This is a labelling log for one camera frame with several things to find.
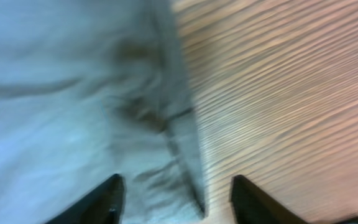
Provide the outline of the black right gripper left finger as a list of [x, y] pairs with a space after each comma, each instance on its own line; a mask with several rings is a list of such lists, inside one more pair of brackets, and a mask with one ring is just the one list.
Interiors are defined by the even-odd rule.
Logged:
[[120, 224], [124, 196], [124, 178], [114, 174], [47, 224]]

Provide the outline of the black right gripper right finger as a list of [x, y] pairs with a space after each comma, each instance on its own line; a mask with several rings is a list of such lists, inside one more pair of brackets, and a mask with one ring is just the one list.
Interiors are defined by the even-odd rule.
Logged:
[[310, 224], [243, 175], [231, 180], [230, 203], [237, 224]]

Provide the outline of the grey shorts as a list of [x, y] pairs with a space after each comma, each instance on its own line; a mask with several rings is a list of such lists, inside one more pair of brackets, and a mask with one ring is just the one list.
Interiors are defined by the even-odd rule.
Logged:
[[114, 174], [123, 223], [205, 216], [170, 1], [0, 0], [0, 223], [70, 223]]

